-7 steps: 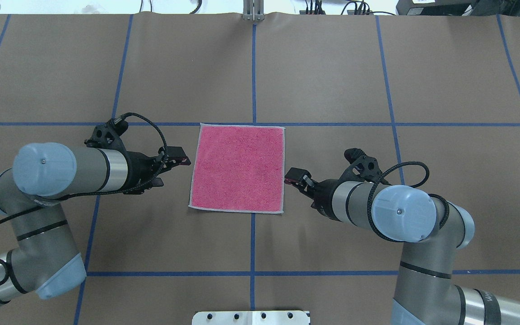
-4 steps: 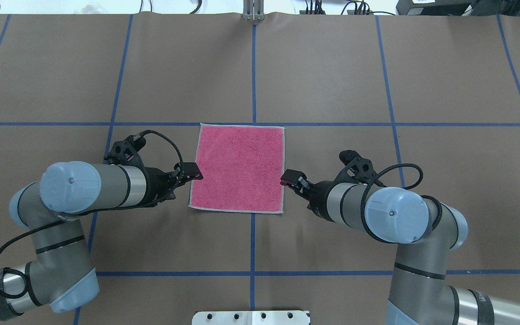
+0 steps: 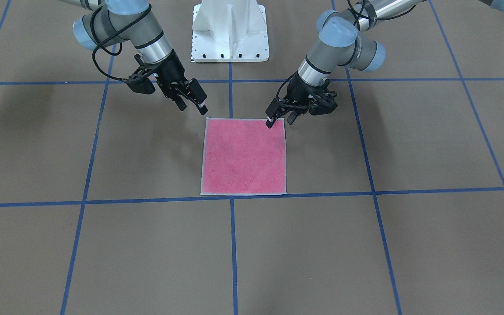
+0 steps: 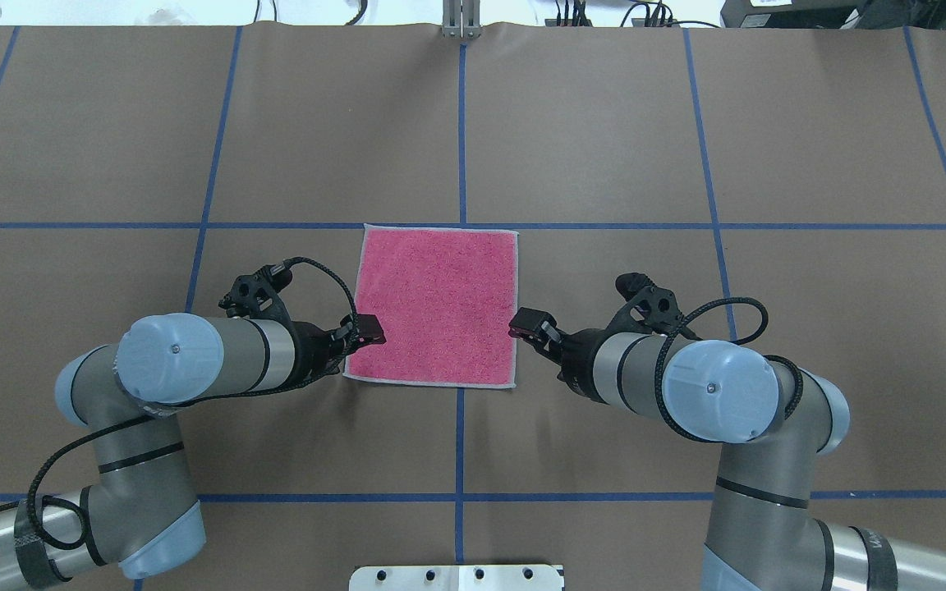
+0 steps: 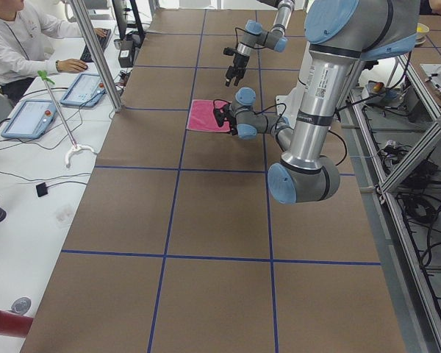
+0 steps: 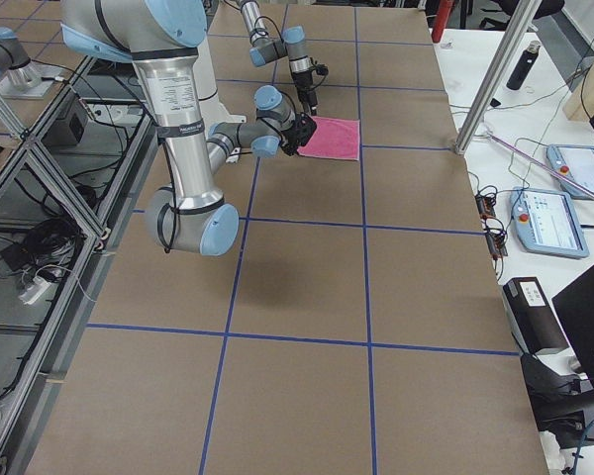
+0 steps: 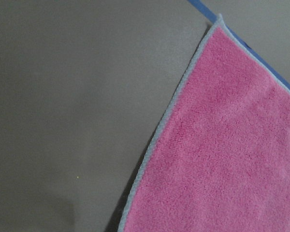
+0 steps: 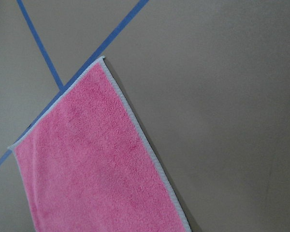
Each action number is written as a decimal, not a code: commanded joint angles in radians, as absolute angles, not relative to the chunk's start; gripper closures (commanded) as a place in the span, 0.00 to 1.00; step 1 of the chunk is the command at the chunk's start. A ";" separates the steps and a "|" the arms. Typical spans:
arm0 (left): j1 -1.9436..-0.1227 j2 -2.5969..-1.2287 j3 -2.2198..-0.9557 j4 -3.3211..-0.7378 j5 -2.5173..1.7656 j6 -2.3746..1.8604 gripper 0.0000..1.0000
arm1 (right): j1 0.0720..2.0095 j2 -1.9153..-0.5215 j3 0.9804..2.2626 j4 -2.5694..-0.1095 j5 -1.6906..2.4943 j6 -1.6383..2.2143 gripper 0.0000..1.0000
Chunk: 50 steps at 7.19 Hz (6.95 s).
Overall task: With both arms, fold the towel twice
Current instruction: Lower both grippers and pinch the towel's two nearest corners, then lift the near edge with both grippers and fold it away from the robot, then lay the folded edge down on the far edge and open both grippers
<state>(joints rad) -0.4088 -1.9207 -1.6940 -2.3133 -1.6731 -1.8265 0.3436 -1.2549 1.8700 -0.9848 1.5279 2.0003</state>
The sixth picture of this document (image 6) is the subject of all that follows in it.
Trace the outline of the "neighbour robot base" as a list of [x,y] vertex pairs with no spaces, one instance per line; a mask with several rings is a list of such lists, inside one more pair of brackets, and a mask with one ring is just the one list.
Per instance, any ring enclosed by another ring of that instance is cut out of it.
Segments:
[[13,30],[0,27],[0,94],[8,99],[42,99],[52,85],[34,65]]

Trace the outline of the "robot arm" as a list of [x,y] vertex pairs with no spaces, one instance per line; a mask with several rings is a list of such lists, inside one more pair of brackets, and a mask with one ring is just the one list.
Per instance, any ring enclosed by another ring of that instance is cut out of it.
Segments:
[[208,53],[200,1],[65,1],[62,35],[73,50],[133,66],[155,122],[171,178],[150,199],[146,223],[165,251],[226,253],[239,228],[214,175],[235,149],[256,157],[295,154],[317,129],[307,111],[271,85],[254,94],[255,119],[205,127],[197,73]]
[[316,90],[323,81],[316,84],[313,75],[325,79],[329,70],[325,64],[317,62],[308,54],[303,27],[291,27],[280,32],[270,17],[260,13],[258,3],[253,0],[226,1],[226,4],[241,13],[250,43],[252,64],[262,67],[287,57],[291,79],[304,112],[317,116]]

